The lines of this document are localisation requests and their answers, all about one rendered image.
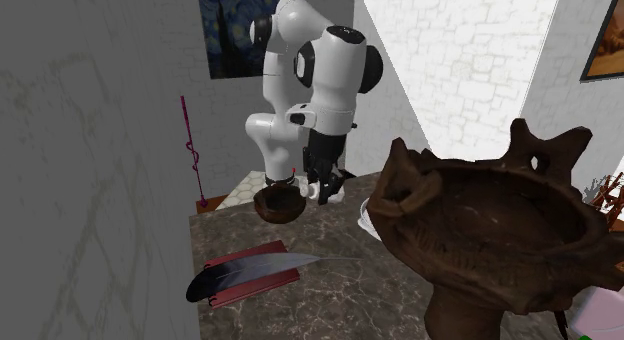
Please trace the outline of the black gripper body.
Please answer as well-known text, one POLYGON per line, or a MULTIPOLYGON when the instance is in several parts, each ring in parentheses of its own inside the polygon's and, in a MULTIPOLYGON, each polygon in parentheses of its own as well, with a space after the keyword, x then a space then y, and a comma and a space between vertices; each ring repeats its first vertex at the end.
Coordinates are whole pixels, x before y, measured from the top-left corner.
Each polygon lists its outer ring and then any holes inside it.
POLYGON ((328 175, 344 152, 346 137, 346 134, 326 135, 311 129, 308 143, 303 149, 304 171, 309 176, 328 175))

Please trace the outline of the small dark brown bowl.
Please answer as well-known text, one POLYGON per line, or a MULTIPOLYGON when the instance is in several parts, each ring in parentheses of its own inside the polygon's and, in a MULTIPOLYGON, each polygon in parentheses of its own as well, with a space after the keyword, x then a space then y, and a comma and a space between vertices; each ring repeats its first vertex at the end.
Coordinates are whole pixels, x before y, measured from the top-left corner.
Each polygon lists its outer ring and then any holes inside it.
POLYGON ((271 224, 287 224, 296 220, 307 203, 298 187, 285 184, 261 189, 254 195, 253 201, 257 214, 271 224))

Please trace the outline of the red notebook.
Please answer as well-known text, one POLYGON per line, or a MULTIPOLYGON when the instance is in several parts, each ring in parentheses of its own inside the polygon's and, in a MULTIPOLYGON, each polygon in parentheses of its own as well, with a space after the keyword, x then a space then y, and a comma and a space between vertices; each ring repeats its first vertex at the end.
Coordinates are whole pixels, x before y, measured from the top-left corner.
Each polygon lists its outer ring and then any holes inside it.
MULTIPOLYGON (((284 243, 281 240, 275 240, 256 247, 248 248, 242 251, 207 260, 204 263, 204 267, 207 268, 215 266, 240 257, 257 255, 261 253, 285 253, 286 251, 287 249, 284 243)), ((234 286, 224 291, 220 291, 215 296, 211 296, 208 303, 213 310, 216 310, 218 308, 235 303, 237 301, 241 301, 256 294, 263 293, 277 287, 284 286, 288 283, 298 281, 299 279, 300 274, 296 269, 286 270, 274 275, 260 278, 258 280, 234 286)))

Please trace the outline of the magenta thin standing rod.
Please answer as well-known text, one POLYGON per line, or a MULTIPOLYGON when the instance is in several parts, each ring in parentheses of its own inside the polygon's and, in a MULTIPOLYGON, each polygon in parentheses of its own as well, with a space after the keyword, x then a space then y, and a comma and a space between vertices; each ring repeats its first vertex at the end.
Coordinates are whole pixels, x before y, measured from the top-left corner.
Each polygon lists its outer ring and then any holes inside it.
POLYGON ((181 103, 181 108, 182 108, 182 111, 183 111, 183 117, 184 117, 184 121, 185 121, 186 131, 187 131, 187 135, 188 135, 188 141, 186 142, 185 146, 190 151, 190 153, 192 155, 192 158, 193 158, 192 170, 195 172, 196 180, 197 180, 197 184, 198 184, 198 189, 199 189, 199 192, 200 192, 199 204, 200 204, 200 206, 202 208, 206 208, 207 205, 208 205, 208 202, 205 199, 205 196, 204 196, 204 193, 203 193, 203 187, 202 187, 201 178, 200 178, 200 174, 199 174, 199 168, 198 168, 200 155, 194 148, 193 137, 192 137, 190 121, 189 121, 189 116, 188 116, 188 110, 187 110, 187 106, 186 106, 185 97, 183 95, 180 96, 180 103, 181 103))

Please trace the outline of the black and grey feather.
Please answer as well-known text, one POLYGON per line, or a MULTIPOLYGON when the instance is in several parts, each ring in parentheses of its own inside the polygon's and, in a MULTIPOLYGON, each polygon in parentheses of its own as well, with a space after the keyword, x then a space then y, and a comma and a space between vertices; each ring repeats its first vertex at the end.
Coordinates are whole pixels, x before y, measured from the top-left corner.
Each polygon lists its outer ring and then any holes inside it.
POLYGON ((217 293, 232 287, 321 260, 354 260, 354 257, 319 257, 303 253, 275 252, 235 258, 199 272, 187 288, 186 300, 195 303, 212 299, 217 293))

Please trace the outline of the large brown clay vessel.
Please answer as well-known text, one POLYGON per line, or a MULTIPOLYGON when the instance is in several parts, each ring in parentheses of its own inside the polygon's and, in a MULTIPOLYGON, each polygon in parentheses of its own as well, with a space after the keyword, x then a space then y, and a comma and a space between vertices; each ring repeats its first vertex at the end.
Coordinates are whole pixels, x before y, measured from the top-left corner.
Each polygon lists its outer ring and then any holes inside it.
POLYGON ((582 290, 624 288, 624 232, 584 203, 571 171, 591 140, 510 126, 498 159, 442 159, 401 139, 367 204, 381 241, 431 283, 430 340, 500 340, 505 312, 550 311, 558 322, 582 290))

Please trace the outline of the brown wooden rack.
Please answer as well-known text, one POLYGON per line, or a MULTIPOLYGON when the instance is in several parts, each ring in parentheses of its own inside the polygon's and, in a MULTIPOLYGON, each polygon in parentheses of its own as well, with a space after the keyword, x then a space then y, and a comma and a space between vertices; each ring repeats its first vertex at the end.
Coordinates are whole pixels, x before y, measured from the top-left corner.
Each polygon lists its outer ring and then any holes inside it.
POLYGON ((620 214, 624 211, 624 172, 617 176, 608 175, 599 187, 590 205, 602 212, 606 218, 607 228, 615 229, 620 214))

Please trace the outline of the pale pink box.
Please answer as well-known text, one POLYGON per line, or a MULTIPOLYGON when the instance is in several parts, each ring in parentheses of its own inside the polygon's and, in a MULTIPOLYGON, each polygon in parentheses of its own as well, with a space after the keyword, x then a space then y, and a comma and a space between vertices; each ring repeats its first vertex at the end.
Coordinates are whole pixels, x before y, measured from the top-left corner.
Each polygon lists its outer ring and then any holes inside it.
POLYGON ((619 291, 593 288, 571 328, 591 340, 624 340, 624 287, 619 291))

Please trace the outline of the blue starry night wall picture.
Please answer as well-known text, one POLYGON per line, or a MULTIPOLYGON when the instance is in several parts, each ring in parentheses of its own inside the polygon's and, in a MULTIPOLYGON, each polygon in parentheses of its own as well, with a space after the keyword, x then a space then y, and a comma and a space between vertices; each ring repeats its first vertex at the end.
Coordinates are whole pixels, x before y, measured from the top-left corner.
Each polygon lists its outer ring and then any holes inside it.
POLYGON ((279 0, 198 0, 210 78, 261 76, 264 51, 253 45, 253 20, 275 12, 279 0))

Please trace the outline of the orange framed wall picture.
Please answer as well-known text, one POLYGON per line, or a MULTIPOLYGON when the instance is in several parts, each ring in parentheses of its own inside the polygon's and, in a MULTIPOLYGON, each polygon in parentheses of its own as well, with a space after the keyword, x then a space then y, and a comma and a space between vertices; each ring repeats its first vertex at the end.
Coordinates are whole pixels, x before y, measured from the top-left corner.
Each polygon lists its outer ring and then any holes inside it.
POLYGON ((611 0, 580 82, 617 78, 624 78, 624 0, 611 0))

